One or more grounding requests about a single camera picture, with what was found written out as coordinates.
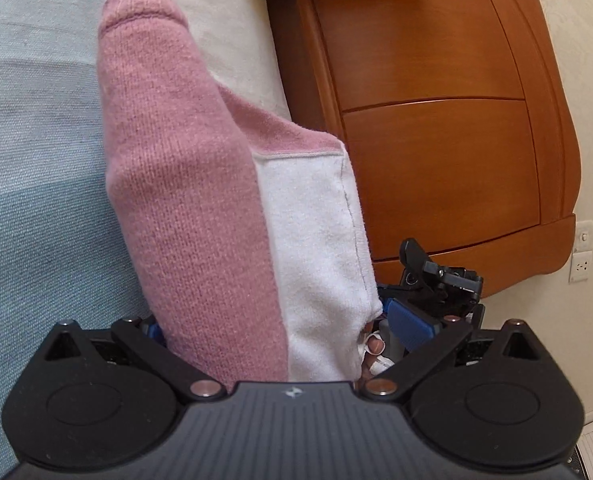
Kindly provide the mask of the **operator right hand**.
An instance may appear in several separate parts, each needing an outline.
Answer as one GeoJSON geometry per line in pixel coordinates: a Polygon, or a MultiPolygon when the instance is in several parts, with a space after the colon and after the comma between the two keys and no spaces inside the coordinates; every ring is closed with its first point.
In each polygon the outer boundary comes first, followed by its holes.
{"type": "Polygon", "coordinates": [[[362,388],[365,382],[383,373],[394,364],[383,352],[385,352],[385,341],[374,329],[373,322],[366,324],[359,335],[359,356],[362,359],[362,374],[357,379],[356,389],[362,388]]]}

